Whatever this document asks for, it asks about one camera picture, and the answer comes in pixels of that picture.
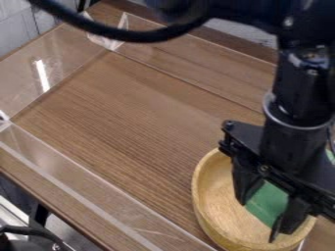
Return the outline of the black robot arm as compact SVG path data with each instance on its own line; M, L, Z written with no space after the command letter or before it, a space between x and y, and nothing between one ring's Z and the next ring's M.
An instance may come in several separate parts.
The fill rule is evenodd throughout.
M276 36L279 61L264 95L264 125L223 123L219 149L233 164L244 205L269 182L287 193L269 238L291 234L309 216L335 221L335 164L327 156L335 124L335 0L144 0L181 27L209 19Z

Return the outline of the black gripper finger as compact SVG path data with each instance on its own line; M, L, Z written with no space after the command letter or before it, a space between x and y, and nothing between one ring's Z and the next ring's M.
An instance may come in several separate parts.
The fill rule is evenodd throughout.
M232 164L235 199L240 205L244 205L264 184L264 180L257 165L249 159L233 157Z
M285 209L271 227L268 242L272 243L280 233L293 234L309 215L312 215L311 204L301 198L291 196Z

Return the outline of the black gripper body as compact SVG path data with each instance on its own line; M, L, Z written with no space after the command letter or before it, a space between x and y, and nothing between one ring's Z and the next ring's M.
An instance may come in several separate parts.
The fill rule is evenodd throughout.
M223 122L219 150L232 159L253 154L272 167L335 197L335 164L327 156L331 118L293 120L265 115L263 125Z

